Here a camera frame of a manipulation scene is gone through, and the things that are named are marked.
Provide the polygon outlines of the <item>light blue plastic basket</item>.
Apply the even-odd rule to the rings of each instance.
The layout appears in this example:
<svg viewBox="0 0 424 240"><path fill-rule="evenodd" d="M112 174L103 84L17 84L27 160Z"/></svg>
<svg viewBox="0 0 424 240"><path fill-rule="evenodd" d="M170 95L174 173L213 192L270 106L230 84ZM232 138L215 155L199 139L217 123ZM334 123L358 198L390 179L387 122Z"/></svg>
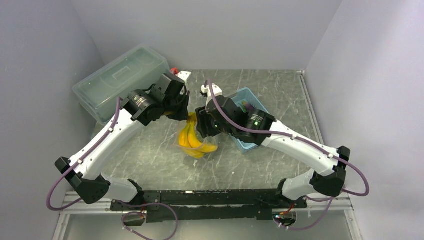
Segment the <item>light blue plastic basket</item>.
<svg viewBox="0 0 424 240"><path fill-rule="evenodd" d="M264 105L248 87L241 88L237 90L236 93L229 95L228 97L232 99L238 107L241 107L244 112L247 111L247 109L245 108L245 103L248 103L252 105L255 109L269 113L269 111L264 107ZM245 154L246 152L257 147L257 145L254 143L245 143L233 136L231 136L231 139L242 154Z"/></svg>

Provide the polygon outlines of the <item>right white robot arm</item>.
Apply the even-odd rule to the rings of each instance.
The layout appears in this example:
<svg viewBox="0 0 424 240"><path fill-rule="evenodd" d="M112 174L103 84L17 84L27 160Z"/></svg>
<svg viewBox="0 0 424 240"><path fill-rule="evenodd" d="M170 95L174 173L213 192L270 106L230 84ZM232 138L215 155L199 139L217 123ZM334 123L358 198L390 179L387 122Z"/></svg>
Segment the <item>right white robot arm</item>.
<svg viewBox="0 0 424 240"><path fill-rule="evenodd" d="M346 166L339 163L338 150L325 147L317 142L288 129L281 121L265 111L255 109L244 112L239 107L230 109L230 116L240 130L224 119L220 112L206 107L195 110L198 121L197 130L202 137L214 137L220 133L228 134L244 143L268 147L289 155L308 165L310 170L294 178L280 181L276 203L289 207L294 201L309 194L319 193L327 197L338 197L346 179Z"/></svg>

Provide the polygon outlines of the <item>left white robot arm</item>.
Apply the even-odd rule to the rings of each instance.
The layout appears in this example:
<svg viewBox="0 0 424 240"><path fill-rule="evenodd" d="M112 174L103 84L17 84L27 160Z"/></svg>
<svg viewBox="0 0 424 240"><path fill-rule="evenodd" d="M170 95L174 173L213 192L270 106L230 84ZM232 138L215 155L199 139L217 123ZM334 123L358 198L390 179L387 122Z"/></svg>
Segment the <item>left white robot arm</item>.
<svg viewBox="0 0 424 240"><path fill-rule="evenodd" d="M55 166L60 180L67 180L79 201L90 205L102 198L122 201L131 210L144 203L142 187L132 179L114 178L103 168L116 152L151 122L166 116L171 120L187 120L190 92L183 88L164 90L157 85L149 92L137 89L126 98L117 98L112 120L78 153L60 157Z"/></svg>

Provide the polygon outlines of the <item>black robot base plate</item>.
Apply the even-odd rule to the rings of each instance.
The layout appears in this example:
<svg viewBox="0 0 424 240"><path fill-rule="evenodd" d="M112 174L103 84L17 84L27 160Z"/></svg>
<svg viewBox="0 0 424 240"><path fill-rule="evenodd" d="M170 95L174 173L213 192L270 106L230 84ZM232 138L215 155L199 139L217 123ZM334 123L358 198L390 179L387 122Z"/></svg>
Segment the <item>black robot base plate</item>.
<svg viewBox="0 0 424 240"><path fill-rule="evenodd" d="M273 215L305 209L306 200L286 200L275 189L150 190L128 206L113 200L115 212L144 210L147 223L186 220L256 219L270 221Z"/></svg>

